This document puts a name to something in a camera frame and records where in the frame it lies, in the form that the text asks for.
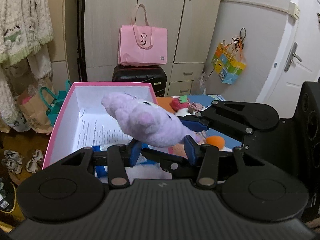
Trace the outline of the orange foam ball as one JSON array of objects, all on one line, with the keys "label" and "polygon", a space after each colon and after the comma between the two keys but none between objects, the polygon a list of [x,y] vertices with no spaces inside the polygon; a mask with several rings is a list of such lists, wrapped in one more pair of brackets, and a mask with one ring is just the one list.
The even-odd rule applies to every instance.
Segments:
[{"label": "orange foam ball", "polygon": [[206,144],[213,145],[219,150],[223,150],[225,147],[225,140],[221,136],[213,135],[205,139]]}]

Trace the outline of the red strawberry plush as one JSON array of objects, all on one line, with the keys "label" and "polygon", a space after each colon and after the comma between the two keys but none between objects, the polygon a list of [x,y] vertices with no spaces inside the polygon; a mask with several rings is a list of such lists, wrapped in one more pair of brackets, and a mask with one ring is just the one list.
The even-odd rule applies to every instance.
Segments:
[{"label": "red strawberry plush", "polygon": [[180,109],[189,108],[190,102],[186,95],[182,95],[173,98],[169,105],[175,112],[178,112]]}]

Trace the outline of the purple plush toy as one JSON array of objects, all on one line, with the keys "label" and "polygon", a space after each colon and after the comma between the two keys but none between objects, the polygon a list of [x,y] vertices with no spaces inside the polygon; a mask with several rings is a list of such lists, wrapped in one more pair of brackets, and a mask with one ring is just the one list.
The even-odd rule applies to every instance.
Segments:
[{"label": "purple plush toy", "polygon": [[123,133],[153,147],[166,148],[182,143],[185,136],[196,142],[201,137],[162,107],[126,93],[107,93],[101,104],[116,119]]}]

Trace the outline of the pink floral cloth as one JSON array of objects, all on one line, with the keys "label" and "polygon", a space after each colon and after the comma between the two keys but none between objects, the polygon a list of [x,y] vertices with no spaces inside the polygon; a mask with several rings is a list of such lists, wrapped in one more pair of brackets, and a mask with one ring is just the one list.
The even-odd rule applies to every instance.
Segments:
[{"label": "pink floral cloth", "polygon": [[200,111],[203,111],[205,110],[207,107],[203,106],[202,104],[200,103],[197,103],[197,102],[192,102],[192,103],[189,103],[189,112],[190,113],[196,113],[196,112],[200,112]]}]

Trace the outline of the white sheep plush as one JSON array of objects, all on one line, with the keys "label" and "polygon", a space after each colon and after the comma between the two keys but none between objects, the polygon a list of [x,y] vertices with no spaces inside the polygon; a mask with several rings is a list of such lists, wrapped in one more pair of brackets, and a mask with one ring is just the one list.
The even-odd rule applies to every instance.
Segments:
[{"label": "white sheep plush", "polygon": [[179,109],[175,115],[176,116],[180,116],[180,117],[183,117],[183,116],[186,116],[186,115],[195,115],[196,111],[194,111],[193,108],[182,108],[182,109]]}]

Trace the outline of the printed paper sheet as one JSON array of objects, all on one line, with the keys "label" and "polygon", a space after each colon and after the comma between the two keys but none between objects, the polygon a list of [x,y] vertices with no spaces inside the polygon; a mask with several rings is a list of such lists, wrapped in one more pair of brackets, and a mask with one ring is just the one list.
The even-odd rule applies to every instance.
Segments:
[{"label": "printed paper sheet", "polygon": [[84,108],[79,112],[78,124],[73,142],[73,151],[86,146],[101,146],[106,150],[114,144],[127,145],[132,137],[120,129],[112,116],[105,114],[88,113]]}]

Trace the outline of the pink storage box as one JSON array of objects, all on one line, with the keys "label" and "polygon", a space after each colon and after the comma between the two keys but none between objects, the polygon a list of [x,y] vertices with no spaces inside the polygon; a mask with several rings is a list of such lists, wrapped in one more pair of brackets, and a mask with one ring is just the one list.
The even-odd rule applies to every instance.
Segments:
[{"label": "pink storage box", "polygon": [[117,121],[101,104],[104,95],[121,92],[157,103],[152,85],[138,82],[75,82],[72,84],[51,133],[43,168],[86,146],[127,144]]}]

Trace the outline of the black suitcase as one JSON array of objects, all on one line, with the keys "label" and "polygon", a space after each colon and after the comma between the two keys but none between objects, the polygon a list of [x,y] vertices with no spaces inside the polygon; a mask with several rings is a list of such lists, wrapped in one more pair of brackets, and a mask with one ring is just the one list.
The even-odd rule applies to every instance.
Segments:
[{"label": "black suitcase", "polygon": [[150,83],[155,95],[157,97],[164,97],[167,75],[157,65],[145,67],[117,65],[113,71],[112,81]]}]

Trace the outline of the colourful hanging gift bag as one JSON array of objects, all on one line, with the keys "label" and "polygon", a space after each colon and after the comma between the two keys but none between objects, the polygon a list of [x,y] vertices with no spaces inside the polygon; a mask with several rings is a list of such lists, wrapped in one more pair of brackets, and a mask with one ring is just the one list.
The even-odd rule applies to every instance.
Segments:
[{"label": "colourful hanging gift bag", "polygon": [[246,29],[241,28],[239,36],[233,36],[231,42],[220,42],[212,58],[212,66],[222,83],[233,85],[246,68],[244,57],[244,39]]}]

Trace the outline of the teal bag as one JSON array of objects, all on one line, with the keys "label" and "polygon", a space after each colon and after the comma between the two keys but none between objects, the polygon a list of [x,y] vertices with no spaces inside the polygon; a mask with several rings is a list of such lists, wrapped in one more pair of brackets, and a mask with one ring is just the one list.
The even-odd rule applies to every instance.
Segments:
[{"label": "teal bag", "polygon": [[[46,116],[49,119],[52,127],[54,127],[55,122],[57,120],[57,116],[60,112],[60,109],[62,107],[62,104],[71,88],[71,81],[67,80],[65,83],[65,90],[60,90],[57,95],[55,95],[49,88],[42,87],[39,91],[40,98],[43,101],[43,103],[48,107],[46,110]],[[48,103],[47,100],[43,96],[43,92],[46,91],[52,98],[52,103]]]}]

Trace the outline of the pink tote bag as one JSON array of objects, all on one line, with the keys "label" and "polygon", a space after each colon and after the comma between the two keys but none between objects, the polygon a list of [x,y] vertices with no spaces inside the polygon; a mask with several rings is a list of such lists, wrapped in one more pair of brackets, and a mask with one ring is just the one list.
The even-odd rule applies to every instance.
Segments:
[{"label": "pink tote bag", "polygon": [[[139,9],[143,9],[145,24],[136,25]],[[146,7],[135,7],[129,25],[119,31],[118,63],[122,66],[144,67],[167,64],[168,30],[148,23]]]}]

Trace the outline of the brown paper bag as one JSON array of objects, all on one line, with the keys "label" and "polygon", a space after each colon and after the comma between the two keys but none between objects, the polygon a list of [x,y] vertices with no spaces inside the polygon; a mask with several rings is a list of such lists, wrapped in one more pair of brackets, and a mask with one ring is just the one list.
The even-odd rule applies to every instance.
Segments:
[{"label": "brown paper bag", "polygon": [[22,111],[27,123],[36,132],[50,134],[53,130],[52,124],[46,115],[48,107],[40,96],[40,88],[47,87],[55,94],[51,80],[46,77],[33,83],[18,96],[17,104]]}]

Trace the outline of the patterned slippers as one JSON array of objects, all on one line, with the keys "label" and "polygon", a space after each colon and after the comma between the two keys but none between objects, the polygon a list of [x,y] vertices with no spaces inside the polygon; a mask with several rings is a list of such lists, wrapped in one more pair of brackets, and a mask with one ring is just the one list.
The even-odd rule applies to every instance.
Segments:
[{"label": "patterned slippers", "polygon": [[[35,153],[29,159],[25,165],[25,169],[28,173],[37,173],[40,170],[40,165],[43,161],[43,153],[41,150],[35,150]],[[14,174],[20,174],[23,168],[23,156],[16,151],[5,150],[4,159],[1,160],[1,164],[5,166],[9,172]]]}]

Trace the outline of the white door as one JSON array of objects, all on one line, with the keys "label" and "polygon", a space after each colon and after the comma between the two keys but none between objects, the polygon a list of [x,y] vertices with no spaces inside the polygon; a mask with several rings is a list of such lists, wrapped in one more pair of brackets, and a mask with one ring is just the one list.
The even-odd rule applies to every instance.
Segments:
[{"label": "white door", "polygon": [[305,81],[319,78],[319,0],[291,0],[299,19],[289,17],[270,75],[257,102],[274,107],[279,116],[293,116]]}]

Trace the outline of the cream knitted cardigan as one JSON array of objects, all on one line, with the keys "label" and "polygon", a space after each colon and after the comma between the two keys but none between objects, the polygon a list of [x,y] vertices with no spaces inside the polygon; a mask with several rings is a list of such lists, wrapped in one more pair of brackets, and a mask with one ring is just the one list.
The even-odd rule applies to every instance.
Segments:
[{"label": "cream knitted cardigan", "polygon": [[18,132],[30,126],[15,101],[10,76],[52,75],[47,44],[54,38],[48,0],[1,0],[1,121]]}]

